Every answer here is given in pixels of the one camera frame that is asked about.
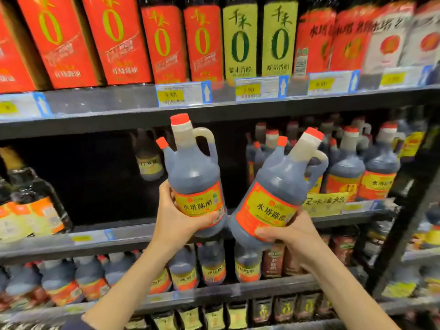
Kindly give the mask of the person's left hand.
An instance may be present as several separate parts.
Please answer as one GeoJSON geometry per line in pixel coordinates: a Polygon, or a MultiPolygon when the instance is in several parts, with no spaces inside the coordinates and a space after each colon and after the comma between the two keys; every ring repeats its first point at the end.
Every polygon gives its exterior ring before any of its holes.
{"type": "Polygon", "coordinates": [[[149,244],[165,261],[169,261],[194,234],[187,232],[187,215],[179,211],[168,180],[159,187],[159,203],[153,237],[149,244]]]}

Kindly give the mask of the dark vinegar jug red cap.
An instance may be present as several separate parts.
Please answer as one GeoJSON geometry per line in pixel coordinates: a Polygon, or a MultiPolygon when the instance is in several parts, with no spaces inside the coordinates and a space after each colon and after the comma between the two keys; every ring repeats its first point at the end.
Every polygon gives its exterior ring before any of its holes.
{"type": "Polygon", "coordinates": [[[274,151],[259,169],[228,226],[235,241],[246,250],[270,249],[273,240],[256,234],[259,228],[286,227],[305,202],[308,192],[328,167],[318,148],[325,135],[312,127],[303,132],[288,155],[274,151]]]}
{"type": "Polygon", "coordinates": [[[164,154],[177,208],[193,218],[215,213],[216,220],[195,233],[197,238],[212,238],[227,221],[214,135],[207,128],[194,128],[187,113],[171,116],[170,121],[176,150],[164,137],[156,142],[164,154]]]}

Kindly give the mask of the person's left forearm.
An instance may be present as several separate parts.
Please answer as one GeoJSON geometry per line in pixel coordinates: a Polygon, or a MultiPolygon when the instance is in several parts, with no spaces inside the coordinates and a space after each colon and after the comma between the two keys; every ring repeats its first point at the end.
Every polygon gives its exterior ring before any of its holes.
{"type": "Polygon", "coordinates": [[[175,250],[151,242],[125,275],[81,317],[87,330],[124,330],[175,250]]]}

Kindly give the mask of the person's right forearm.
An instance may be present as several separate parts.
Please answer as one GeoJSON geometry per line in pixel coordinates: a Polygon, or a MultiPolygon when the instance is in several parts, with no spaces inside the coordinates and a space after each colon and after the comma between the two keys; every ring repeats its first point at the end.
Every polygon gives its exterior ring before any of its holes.
{"type": "Polygon", "coordinates": [[[354,275],[329,251],[304,263],[347,330],[400,330],[354,275]]]}

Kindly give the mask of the yellow handwritten paper sign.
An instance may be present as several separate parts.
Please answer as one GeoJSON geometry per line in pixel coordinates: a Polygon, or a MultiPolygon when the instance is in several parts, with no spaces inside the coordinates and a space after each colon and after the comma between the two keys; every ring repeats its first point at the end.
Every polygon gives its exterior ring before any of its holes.
{"type": "Polygon", "coordinates": [[[311,218],[339,215],[346,205],[348,196],[348,192],[309,193],[302,207],[309,213],[311,218]]]}

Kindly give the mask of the small dark jug yellow label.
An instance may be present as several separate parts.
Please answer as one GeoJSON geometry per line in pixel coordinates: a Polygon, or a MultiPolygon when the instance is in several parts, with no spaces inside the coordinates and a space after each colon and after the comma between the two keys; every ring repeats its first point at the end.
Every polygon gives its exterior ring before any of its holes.
{"type": "Polygon", "coordinates": [[[130,136],[140,176],[150,182],[162,178],[165,170],[155,130],[137,128],[130,136]]]}

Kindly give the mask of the row of dark sauce pouches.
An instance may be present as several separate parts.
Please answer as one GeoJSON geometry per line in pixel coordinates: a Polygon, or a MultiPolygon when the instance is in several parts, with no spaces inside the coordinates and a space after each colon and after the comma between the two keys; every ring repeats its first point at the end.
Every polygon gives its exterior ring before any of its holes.
{"type": "Polygon", "coordinates": [[[132,317],[124,330],[346,330],[323,293],[188,305],[132,317]]]}

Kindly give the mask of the small shelf price tag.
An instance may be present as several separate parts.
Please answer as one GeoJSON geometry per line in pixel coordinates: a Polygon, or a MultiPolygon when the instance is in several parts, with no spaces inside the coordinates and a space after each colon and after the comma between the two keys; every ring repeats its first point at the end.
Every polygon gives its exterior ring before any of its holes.
{"type": "Polygon", "coordinates": [[[68,234],[74,245],[107,243],[115,240],[111,229],[68,234]]]}
{"type": "Polygon", "coordinates": [[[346,203],[341,210],[341,214],[363,213],[381,209],[383,209],[383,205],[380,200],[355,201],[346,203]]]}

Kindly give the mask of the cluster of vinegar jugs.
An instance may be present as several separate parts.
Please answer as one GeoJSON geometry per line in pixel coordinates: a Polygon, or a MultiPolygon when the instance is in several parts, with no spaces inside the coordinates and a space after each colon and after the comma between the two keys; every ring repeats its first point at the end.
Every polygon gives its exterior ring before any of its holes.
{"type": "MultiPolygon", "coordinates": [[[[281,151],[282,147],[285,149],[287,140],[287,137],[279,136],[277,138],[277,146],[273,147],[271,154],[274,151],[281,151]]],[[[332,190],[334,193],[348,192],[347,202],[352,202],[355,200],[357,192],[361,188],[360,183],[364,179],[366,182],[363,186],[365,188],[365,198],[370,198],[370,200],[384,198],[392,186],[396,173],[368,171],[364,161],[356,156],[355,149],[352,151],[346,150],[345,153],[346,157],[344,159],[341,156],[342,149],[336,148],[331,153],[329,163],[333,164],[329,166],[329,175],[325,184],[326,193],[330,194],[332,190]]]]}

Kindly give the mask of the long row of vinegar jugs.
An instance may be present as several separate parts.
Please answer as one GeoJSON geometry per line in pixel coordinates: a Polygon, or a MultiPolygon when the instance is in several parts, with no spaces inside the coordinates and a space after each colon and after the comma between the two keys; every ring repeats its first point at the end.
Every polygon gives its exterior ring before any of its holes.
{"type": "MultiPolygon", "coordinates": [[[[4,312],[96,302],[128,272],[140,250],[0,266],[0,315],[4,312]]],[[[153,281],[149,295],[232,283],[232,242],[188,244],[153,281]]]]}

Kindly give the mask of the dark sleeve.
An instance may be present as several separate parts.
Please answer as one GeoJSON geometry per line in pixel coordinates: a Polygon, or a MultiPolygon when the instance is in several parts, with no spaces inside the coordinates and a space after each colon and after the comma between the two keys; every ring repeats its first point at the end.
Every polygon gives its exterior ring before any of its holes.
{"type": "Polygon", "coordinates": [[[85,322],[81,316],[68,319],[60,328],[60,330],[96,330],[90,324],[85,322]]]}

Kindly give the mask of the dark bottle yellow label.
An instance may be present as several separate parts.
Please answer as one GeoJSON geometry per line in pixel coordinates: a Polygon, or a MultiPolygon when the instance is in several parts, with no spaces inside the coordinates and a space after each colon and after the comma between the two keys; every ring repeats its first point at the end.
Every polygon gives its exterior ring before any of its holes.
{"type": "Polygon", "coordinates": [[[404,133],[406,135],[403,148],[400,151],[399,157],[401,163],[411,162],[415,159],[423,139],[428,130],[428,123],[425,118],[423,105],[412,107],[410,121],[405,120],[404,133]]]}

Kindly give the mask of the dark bottle orange label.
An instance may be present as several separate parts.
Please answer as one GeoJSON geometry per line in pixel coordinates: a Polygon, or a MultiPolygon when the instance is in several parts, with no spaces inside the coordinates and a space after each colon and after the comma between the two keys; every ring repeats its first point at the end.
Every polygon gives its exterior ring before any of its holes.
{"type": "Polygon", "coordinates": [[[0,242],[12,243],[34,235],[26,218],[18,213],[10,184],[0,175],[0,242]]]}
{"type": "Polygon", "coordinates": [[[12,147],[0,147],[15,210],[32,228],[33,236],[69,233],[73,224],[50,183],[39,177],[12,147]]]}

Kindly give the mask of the slim red label sauce bottle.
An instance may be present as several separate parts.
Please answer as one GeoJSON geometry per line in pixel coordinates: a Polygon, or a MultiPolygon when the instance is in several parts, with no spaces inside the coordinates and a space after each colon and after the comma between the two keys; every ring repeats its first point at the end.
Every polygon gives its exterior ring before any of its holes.
{"type": "Polygon", "coordinates": [[[219,0],[184,0],[184,22],[191,80],[224,84],[223,27],[219,0]]]}
{"type": "Polygon", "coordinates": [[[190,80],[182,10],[177,0],[138,0],[156,84],[190,80]]]}

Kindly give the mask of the red label vinegar bottle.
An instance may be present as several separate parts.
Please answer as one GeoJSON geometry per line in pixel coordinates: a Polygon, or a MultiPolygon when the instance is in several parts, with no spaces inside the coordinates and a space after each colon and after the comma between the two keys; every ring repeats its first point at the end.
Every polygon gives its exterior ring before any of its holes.
{"type": "Polygon", "coordinates": [[[297,26],[294,78],[328,71],[337,7],[338,0],[305,0],[297,26]]]}
{"type": "Polygon", "coordinates": [[[360,70],[377,16],[377,0],[345,0],[335,19],[329,71],[360,70]]]}

